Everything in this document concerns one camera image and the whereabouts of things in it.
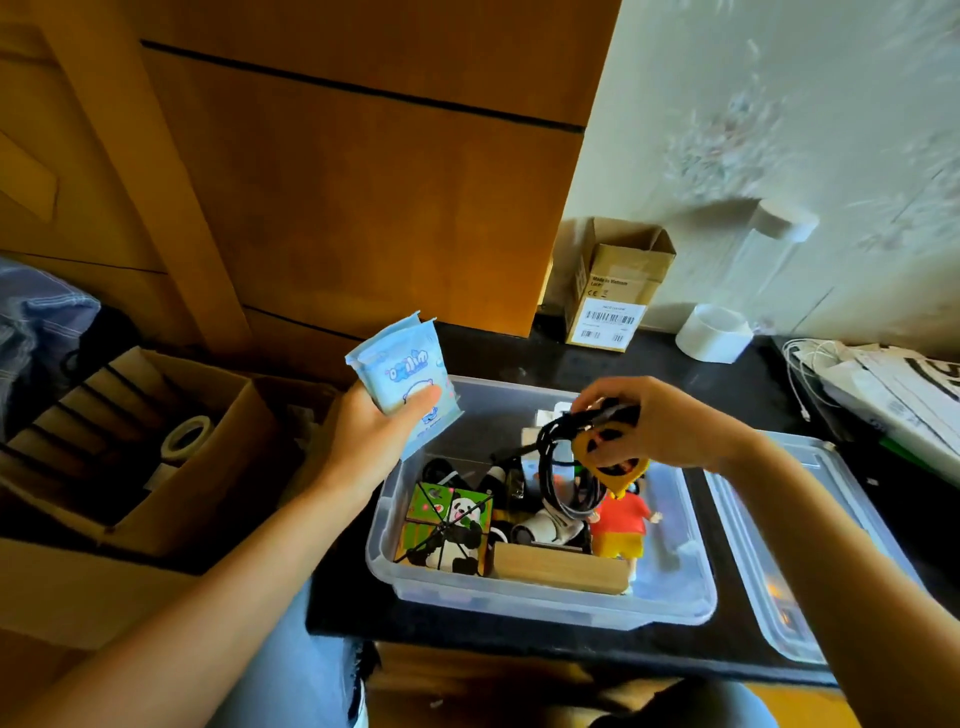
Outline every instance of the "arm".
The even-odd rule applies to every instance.
[[[439,394],[429,387],[386,417],[355,385],[310,488],[187,594],[68,674],[11,726],[205,725]]]
[[[599,466],[649,457],[723,475],[742,498],[864,726],[960,725],[960,622],[887,557],[804,467],[759,432],[650,377],[612,377],[574,402],[640,403]]]

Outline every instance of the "masking tape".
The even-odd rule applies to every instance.
[[[213,434],[213,422],[206,415],[191,417],[180,423],[163,440],[160,446],[160,460],[164,463],[179,465],[185,463],[199,450]]]

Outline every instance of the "left hand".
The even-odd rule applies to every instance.
[[[366,502],[373,489],[399,460],[414,425],[440,400],[437,385],[412,395],[393,415],[383,414],[362,382],[356,382],[340,400],[333,445],[321,480],[329,486],[348,485]]]

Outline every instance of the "white wall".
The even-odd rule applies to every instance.
[[[730,299],[761,197],[822,222],[753,320],[960,351],[960,3],[623,0],[564,219],[664,224],[678,257],[644,324],[676,330]]]

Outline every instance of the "open cardboard box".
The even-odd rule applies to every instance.
[[[566,343],[626,351],[676,256],[659,225],[590,218],[564,307]]]
[[[246,468],[277,436],[278,424],[249,377],[139,348],[125,352],[110,366],[120,376],[105,368],[86,381],[100,397],[78,387],[61,400],[80,418],[51,407],[34,425],[53,437],[32,426],[8,443],[0,452],[0,484],[102,544],[163,556],[200,534]],[[142,491],[145,477],[142,482],[116,482],[109,468],[97,464],[109,465],[119,449],[137,443],[145,443],[143,451],[152,457],[152,442],[199,413],[214,421],[213,433],[151,493]],[[111,437],[123,446],[111,447]],[[57,439],[73,449],[97,453],[95,464],[84,462],[77,450],[58,445]],[[153,467],[158,460],[157,449]],[[43,465],[53,470],[45,471]],[[111,506],[121,496],[131,500],[132,508],[111,515]]]

